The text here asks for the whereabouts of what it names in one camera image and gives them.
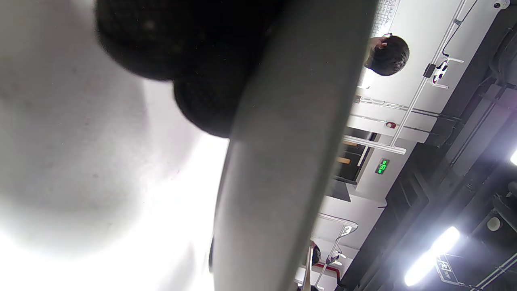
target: white wall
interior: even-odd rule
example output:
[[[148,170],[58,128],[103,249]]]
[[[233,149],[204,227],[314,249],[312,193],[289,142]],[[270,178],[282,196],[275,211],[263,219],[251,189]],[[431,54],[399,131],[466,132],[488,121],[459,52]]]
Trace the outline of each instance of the white wall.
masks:
[[[459,16],[460,19],[474,1],[466,2],[465,8]],[[438,49],[459,2],[460,0],[400,1],[391,32],[407,41],[410,47],[410,58],[406,67],[394,76],[376,77],[370,88],[364,90],[368,97],[409,105],[422,74]],[[449,85],[450,89],[445,90],[426,85],[416,108],[441,112],[498,12],[493,8],[493,4],[493,1],[478,1],[447,47],[446,53],[449,53],[451,57],[465,61],[464,64],[451,63],[446,76],[440,81],[442,84]],[[404,112],[400,110],[365,104],[354,105],[352,112],[396,123],[399,123],[404,115]],[[431,130],[434,122],[434,118],[412,114],[406,125]],[[395,131],[384,124],[354,117],[350,118],[348,126],[385,135],[393,135]],[[402,131],[401,137],[424,142],[427,134],[405,129]]]
[[[382,135],[379,138],[379,142],[381,143],[389,143],[390,141],[390,136]],[[412,140],[398,139],[395,145],[407,150],[404,155],[377,149],[370,151],[359,173],[354,195],[374,201],[385,201],[388,191],[391,189],[395,179],[399,176],[400,171],[406,164],[416,144],[417,143]],[[382,175],[376,173],[376,168],[381,158],[390,160],[386,171]]]
[[[227,142],[103,53],[92,6],[0,2],[0,289],[189,290]]]

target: ceiling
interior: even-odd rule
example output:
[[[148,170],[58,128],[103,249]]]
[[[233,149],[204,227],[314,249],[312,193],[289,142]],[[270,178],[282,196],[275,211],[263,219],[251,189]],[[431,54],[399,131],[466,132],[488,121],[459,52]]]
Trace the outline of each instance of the ceiling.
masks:
[[[517,252],[515,231],[503,219],[500,230],[490,231],[485,219],[493,215],[493,198],[505,196],[508,183],[517,180],[517,167],[508,162],[517,145],[517,114],[512,107],[517,91],[512,84],[493,85],[494,79],[479,85],[516,19],[516,6],[495,19],[442,111],[461,121],[438,120],[433,128],[437,134],[415,147],[386,197],[386,209],[338,289],[406,289],[402,278],[408,264],[449,226],[462,233],[448,259],[465,284],[476,285]],[[485,290],[517,290],[516,274],[508,269]],[[445,284],[434,274],[415,289],[463,288]]]

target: green digital display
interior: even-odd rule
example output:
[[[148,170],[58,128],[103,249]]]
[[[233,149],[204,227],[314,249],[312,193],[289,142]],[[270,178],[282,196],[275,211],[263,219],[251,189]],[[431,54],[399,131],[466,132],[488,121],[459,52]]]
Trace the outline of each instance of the green digital display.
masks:
[[[387,158],[381,158],[379,165],[377,166],[377,170],[375,171],[377,174],[384,174],[386,169],[388,168],[389,160]]]

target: ceiling light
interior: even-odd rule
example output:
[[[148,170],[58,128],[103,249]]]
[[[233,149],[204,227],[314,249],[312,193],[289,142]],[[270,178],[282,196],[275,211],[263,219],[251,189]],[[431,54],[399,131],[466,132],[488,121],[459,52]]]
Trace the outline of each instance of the ceiling light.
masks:
[[[497,231],[501,229],[501,221],[497,217],[492,217],[487,223],[486,226],[490,231]]]
[[[436,257],[450,251],[459,238],[460,232],[455,227],[448,228],[433,242],[431,248],[411,266],[404,277],[404,283],[409,287],[420,282],[433,269]]]

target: person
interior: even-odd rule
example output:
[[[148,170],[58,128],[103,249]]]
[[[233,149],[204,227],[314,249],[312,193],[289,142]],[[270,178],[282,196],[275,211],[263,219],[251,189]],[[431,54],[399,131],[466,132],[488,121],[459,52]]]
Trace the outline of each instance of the person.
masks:
[[[364,66],[381,76],[400,71],[409,59],[409,46],[399,36],[387,34],[368,40]]]

